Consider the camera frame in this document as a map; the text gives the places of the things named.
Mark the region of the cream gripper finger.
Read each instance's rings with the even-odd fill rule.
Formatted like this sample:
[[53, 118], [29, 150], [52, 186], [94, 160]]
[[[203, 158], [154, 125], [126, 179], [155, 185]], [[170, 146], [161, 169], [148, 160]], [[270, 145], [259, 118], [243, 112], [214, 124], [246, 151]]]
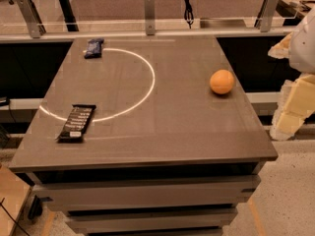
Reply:
[[294, 82], [285, 80], [272, 120], [271, 137], [277, 141], [288, 140], [314, 113], [315, 76], [302, 74]]
[[288, 53], [289, 53], [291, 37], [292, 37], [292, 33], [289, 33], [280, 42], [272, 46], [271, 49], [268, 51], [268, 55], [276, 59], [287, 58]]

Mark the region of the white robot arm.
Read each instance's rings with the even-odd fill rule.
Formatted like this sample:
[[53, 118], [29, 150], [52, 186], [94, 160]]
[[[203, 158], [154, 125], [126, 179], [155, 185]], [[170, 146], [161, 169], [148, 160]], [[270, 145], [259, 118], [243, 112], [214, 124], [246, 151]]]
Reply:
[[270, 135], [285, 141], [293, 137], [315, 112], [315, 30], [314, 19], [304, 18], [296, 29], [274, 45], [268, 55], [287, 58], [289, 66], [301, 73], [294, 81], [285, 80], [274, 113]]

